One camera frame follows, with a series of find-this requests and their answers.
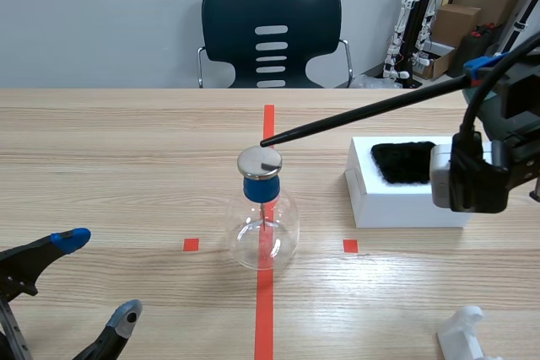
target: glass flask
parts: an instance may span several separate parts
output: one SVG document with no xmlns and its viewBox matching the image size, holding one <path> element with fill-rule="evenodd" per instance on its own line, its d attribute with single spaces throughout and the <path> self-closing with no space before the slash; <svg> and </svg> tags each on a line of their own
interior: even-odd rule
<svg viewBox="0 0 540 360">
<path fill-rule="evenodd" d="M 294 199 L 280 185 L 281 168 L 273 148 L 248 148 L 238 157 L 244 185 L 227 207 L 227 239 L 232 256 L 251 269 L 284 268 L 296 251 L 300 221 Z"/>
</svg>

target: black chair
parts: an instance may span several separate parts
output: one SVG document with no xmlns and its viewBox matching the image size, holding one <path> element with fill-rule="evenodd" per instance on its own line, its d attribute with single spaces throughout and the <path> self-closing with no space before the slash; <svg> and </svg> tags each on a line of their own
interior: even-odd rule
<svg viewBox="0 0 540 360">
<path fill-rule="evenodd" d="M 339 42 L 347 54 L 348 86 L 353 80 L 348 42 L 339 38 L 341 0 L 202 0 L 202 10 L 199 88 L 204 50 L 211 61 L 233 65 L 231 88 L 321 88 L 308 79 L 305 67 L 310 59 L 333 53 Z"/>
</svg>

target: wood grain tabletop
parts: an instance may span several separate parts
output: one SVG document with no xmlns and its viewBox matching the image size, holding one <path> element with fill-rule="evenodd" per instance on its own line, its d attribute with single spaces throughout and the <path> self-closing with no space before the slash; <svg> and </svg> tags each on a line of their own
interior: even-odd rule
<svg viewBox="0 0 540 360">
<path fill-rule="evenodd" d="M 224 208 L 240 151 L 276 131 L 400 94 L 379 89 L 0 90 L 0 250 L 86 227 L 89 243 L 48 267 L 13 311 L 36 360 L 71 359 L 114 309 L 144 309 L 126 360 L 248 360 L 257 273 L 230 259 Z M 540 356 L 540 206 L 463 230 L 356 229 L 343 170 L 352 136 L 452 135 L 450 94 L 278 146 L 297 201 L 300 245 L 274 275 L 274 358 L 442 359 L 439 323 L 479 305 L 484 352 Z M 182 251 L 199 238 L 199 251 Z M 343 252 L 357 239 L 358 254 Z"/>
</svg>

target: metal lid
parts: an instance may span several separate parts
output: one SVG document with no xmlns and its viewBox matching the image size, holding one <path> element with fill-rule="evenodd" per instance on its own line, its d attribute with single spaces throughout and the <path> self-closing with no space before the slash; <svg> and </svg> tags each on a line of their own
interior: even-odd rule
<svg viewBox="0 0 540 360">
<path fill-rule="evenodd" d="M 246 149 L 238 157 L 238 170 L 244 177 L 252 180 L 271 179 L 279 173 L 281 164 L 278 151 L 258 145 Z"/>
</svg>

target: blue gripper tip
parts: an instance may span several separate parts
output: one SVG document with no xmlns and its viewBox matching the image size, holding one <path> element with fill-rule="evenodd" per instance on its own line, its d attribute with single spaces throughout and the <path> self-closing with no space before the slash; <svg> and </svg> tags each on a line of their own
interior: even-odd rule
<svg viewBox="0 0 540 360">
<path fill-rule="evenodd" d="M 75 228 L 71 231 L 59 234 L 51 234 L 51 242 L 66 255 L 81 249 L 90 240 L 90 230 L 86 228 Z"/>
</svg>

